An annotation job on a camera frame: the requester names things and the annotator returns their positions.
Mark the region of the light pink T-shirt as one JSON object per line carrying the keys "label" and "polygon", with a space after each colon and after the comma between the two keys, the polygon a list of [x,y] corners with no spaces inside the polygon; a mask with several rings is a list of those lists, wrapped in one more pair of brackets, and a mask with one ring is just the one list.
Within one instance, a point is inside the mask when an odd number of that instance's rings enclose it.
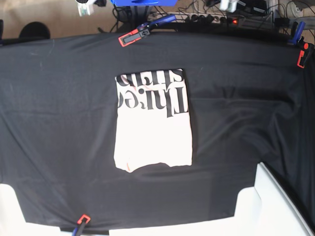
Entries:
{"label": "light pink T-shirt", "polygon": [[154,164],[192,164],[192,131],[182,69],[116,76],[115,166],[128,173]]}

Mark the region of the white power strip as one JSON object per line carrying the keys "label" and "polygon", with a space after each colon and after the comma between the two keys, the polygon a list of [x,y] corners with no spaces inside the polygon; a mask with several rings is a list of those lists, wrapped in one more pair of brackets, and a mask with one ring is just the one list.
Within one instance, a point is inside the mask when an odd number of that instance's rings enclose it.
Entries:
{"label": "white power strip", "polygon": [[184,19],[185,22],[197,22],[201,24],[232,24],[238,25],[237,18],[226,17],[225,15],[212,14],[190,14]]}

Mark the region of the orange clamp at right edge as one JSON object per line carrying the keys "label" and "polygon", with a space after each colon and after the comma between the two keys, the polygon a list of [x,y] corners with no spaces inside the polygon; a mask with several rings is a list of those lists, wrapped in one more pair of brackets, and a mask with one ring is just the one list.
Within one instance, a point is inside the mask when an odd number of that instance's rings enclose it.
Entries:
{"label": "orange clamp at right edge", "polygon": [[309,49],[310,46],[308,43],[302,43],[300,46],[300,53],[299,53],[299,57],[298,57],[298,62],[297,62],[297,66],[300,68],[304,68],[305,67],[305,63],[309,54]]}

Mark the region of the black table cloth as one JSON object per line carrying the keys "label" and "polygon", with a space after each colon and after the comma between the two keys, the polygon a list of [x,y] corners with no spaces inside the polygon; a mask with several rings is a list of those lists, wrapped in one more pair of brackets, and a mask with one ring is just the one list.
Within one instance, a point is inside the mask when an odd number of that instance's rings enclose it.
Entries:
{"label": "black table cloth", "polygon": [[[0,181],[25,220],[89,229],[170,226],[231,217],[262,162],[315,225],[315,59],[271,42],[154,32],[122,47],[117,33],[2,46]],[[182,69],[192,164],[115,166],[116,76]]]}

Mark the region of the blue clamp at front edge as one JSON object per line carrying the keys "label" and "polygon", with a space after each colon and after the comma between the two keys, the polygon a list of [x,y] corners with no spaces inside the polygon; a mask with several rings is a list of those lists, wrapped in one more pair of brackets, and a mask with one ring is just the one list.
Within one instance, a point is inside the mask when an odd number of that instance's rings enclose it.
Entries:
{"label": "blue clamp at front edge", "polygon": [[81,236],[84,228],[90,222],[91,217],[83,214],[77,221],[77,227],[72,231],[72,236]]}

